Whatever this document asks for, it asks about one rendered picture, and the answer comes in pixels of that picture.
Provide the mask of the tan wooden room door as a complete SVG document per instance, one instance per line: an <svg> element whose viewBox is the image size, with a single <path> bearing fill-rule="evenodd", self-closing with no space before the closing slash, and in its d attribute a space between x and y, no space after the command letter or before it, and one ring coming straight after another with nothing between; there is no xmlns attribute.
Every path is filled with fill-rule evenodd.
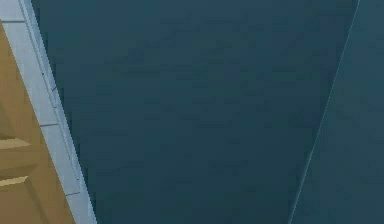
<svg viewBox="0 0 384 224"><path fill-rule="evenodd" d="M2 23L0 224L75 224Z"/></svg>

